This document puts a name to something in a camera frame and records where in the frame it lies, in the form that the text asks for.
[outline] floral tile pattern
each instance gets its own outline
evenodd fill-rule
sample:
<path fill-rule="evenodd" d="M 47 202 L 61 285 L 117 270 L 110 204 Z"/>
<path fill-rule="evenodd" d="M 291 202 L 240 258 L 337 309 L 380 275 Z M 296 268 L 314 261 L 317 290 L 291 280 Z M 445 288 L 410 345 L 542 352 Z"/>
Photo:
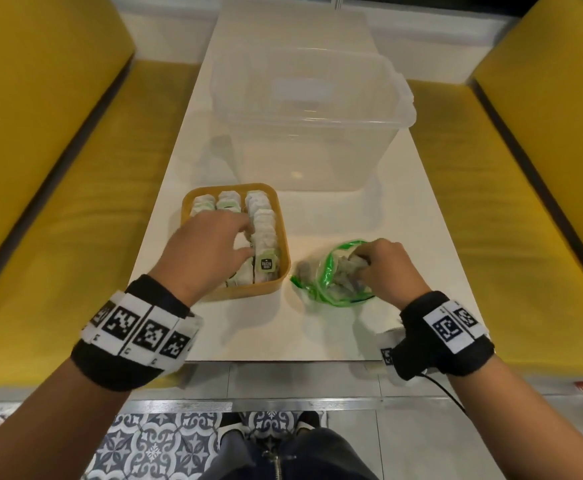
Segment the floral tile pattern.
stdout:
<path fill-rule="evenodd" d="M 244 415 L 248 439 L 275 449 L 299 413 Z M 321 424 L 327 426 L 327 415 Z M 0 415 L 0 425 L 7 415 Z M 218 455 L 220 413 L 125 414 L 114 420 L 81 480 L 197 480 Z"/>

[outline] black cable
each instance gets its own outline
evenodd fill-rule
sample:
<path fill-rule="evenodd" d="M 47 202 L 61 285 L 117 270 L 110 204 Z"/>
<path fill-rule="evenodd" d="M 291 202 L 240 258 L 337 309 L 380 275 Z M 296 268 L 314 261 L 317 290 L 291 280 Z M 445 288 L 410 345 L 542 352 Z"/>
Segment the black cable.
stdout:
<path fill-rule="evenodd" d="M 450 398 L 450 399 L 451 399 L 451 400 L 452 400 L 454 403 L 456 403 L 456 406 L 458 406 L 458 407 L 460 408 L 460 410 L 461 410 L 462 412 L 464 412 L 464 413 L 465 413 L 465 416 L 467 416 L 467 411 L 465 411 L 465 408 L 463 407 L 463 405 L 462 405 L 462 404 L 460 404 L 460 403 L 458 402 L 458 400 L 457 400 L 457 399 L 456 399 L 454 396 L 452 396 L 452 395 L 451 395 L 451 393 L 450 393 L 450 392 L 449 392 L 449 391 L 448 391 L 448 390 L 447 390 L 445 387 L 443 387 L 443 386 L 442 386 L 442 384 L 440 384 L 440 382 L 439 382 L 439 381 L 437 381 L 436 379 L 432 379 L 432 378 L 431 378 L 430 376 L 428 376 L 427 374 L 416 374 L 416 376 L 418 376 L 418 377 L 424 377 L 425 379 L 428 379 L 429 381 L 433 382 L 433 383 L 434 383 L 434 384 L 436 384 L 438 387 L 440 387 L 440 389 L 442 389 L 442 391 L 443 391 L 445 394 L 447 394 L 447 395 L 449 396 L 449 398 Z"/>

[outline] transparent storage container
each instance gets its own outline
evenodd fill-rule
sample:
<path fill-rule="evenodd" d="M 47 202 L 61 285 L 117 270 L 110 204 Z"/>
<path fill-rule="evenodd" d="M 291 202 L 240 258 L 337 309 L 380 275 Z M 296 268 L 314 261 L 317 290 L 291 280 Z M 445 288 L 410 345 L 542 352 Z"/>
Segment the transparent storage container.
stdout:
<path fill-rule="evenodd" d="M 415 122 L 407 81 L 378 54 L 235 47 L 215 61 L 211 92 L 239 181 L 277 190 L 360 189 Z"/>

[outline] hand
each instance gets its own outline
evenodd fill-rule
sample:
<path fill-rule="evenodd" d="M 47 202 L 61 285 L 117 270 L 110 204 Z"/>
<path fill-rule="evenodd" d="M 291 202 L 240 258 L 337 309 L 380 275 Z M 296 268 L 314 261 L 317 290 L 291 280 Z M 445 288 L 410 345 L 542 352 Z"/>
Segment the hand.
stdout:
<path fill-rule="evenodd" d="M 236 235 L 249 227 L 247 214 L 200 212 L 174 233 L 148 274 L 185 305 L 192 306 L 254 255 L 252 248 L 234 249 Z"/>
<path fill-rule="evenodd" d="M 357 277 L 378 298 L 400 310 L 431 291 L 399 242 L 377 239 L 361 244 L 354 254 L 369 262 L 369 266 L 361 269 Z"/>

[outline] yellow backrest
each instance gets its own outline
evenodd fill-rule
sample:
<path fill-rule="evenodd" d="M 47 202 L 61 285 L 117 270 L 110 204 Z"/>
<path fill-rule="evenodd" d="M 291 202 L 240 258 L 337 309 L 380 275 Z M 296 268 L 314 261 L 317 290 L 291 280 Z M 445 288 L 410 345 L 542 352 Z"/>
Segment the yellow backrest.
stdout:
<path fill-rule="evenodd" d="M 133 52 L 109 0 L 0 0 L 0 244 Z"/>
<path fill-rule="evenodd" d="M 583 242 L 583 0 L 540 0 L 474 77 Z"/>

